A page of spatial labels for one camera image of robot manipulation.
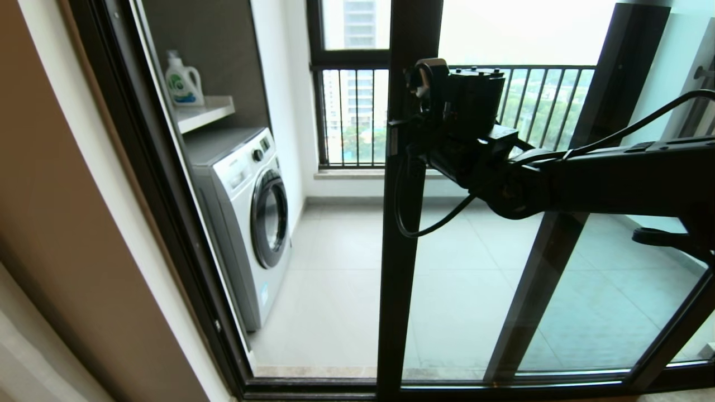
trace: glass door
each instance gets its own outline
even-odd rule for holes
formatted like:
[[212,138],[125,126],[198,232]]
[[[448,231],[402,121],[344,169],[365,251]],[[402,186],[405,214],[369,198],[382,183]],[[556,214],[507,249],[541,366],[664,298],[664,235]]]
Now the glass door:
[[[669,9],[594,2],[592,9],[579,4],[576,10],[555,1],[530,9],[507,3],[445,0],[438,54],[453,69],[475,64],[505,72],[498,119],[519,129],[522,140],[549,151],[576,148],[653,111],[645,112],[638,99],[654,85],[647,78],[662,62],[654,59],[661,33],[673,34],[665,30]],[[403,12],[399,4],[393,3],[393,15]],[[510,29],[502,39],[460,35],[465,21],[495,32],[499,21],[480,17],[507,9],[523,33]],[[540,29],[536,20],[544,10],[570,22]],[[410,16],[420,21],[424,49],[399,52],[400,41],[419,42],[420,33],[393,20],[393,69],[396,62],[436,52],[436,40],[424,31],[434,27],[438,14],[428,11],[432,18]],[[596,26],[584,29],[589,24]],[[534,38],[548,35],[553,43],[545,46]],[[510,49],[510,40],[513,47],[520,40],[530,43],[528,52]],[[404,92],[404,84],[395,82],[400,79],[393,72],[390,88]],[[624,80],[631,85],[622,85]],[[621,87],[613,90],[614,85]],[[390,92],[392,119],[406,118],[400,96]],[[671,359],[711,358],[702,357],[711,356],[708,350],[695,349],[708,348],[712,303],[705,294],[712,298],[712,269],[678,250],[631,240],[638,227],[686,232],[677,218],[541,212],[507,220],[477,199],[435,232],[407,239],[396,228],[396,209],[405,226],[424,230],[460,201],[431,197],[435,188],[468,193],[451,182],[425,181],[415,165],[402,171],[399,166],[409,163],[409,139],[399,130],[388,137],[378,397],[516,398],[520,390],[563,386],[565,396],[578,395],[570,392],[579,388],[591,395],[642,391]]]

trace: metal railing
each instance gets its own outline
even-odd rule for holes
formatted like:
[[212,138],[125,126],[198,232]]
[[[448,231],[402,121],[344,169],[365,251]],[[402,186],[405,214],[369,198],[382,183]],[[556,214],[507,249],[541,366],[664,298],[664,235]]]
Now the metal railing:
[[[474,68],[451,66],[453,71]],[[500,124],[519,130],[534,147],[568,148],[595,66],[489,65],[506,83]],[[326,69],[317,72],[321,168],[385,166],[388,71]]]

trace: washing machine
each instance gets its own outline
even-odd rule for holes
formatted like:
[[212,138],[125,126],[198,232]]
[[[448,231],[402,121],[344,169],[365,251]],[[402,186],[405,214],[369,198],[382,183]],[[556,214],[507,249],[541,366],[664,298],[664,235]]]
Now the washing machine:
[[244,329],[255,331],[280,291],[292,246],[288,203],[267,128],[184,136],[199,203]]

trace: white shelf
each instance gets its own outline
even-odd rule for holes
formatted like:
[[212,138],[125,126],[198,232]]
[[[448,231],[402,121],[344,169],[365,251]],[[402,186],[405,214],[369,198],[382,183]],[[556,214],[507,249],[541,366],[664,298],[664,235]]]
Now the white shelf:
[[204,106],[174,107],[179,132],[186,134],[193,129],[233,114],[233,97],[204,97]]

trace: tiled floor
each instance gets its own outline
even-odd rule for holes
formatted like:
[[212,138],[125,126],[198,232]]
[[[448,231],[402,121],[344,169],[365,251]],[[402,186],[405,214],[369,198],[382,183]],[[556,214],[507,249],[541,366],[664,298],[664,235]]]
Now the tiled floor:
[[[426,208],[422,226],[448,211]],[[375,375],[382,217],[378,205],[308,206],[273,311],[249,336],[257,376]],[[473,207],[420,239],[406,378],[481,378],[540,223]],[[628,367],[646,350],[698,268],[630,236],[608,215],[589,218],[521,369]],[[678,360],[715,340],[712,321]]]

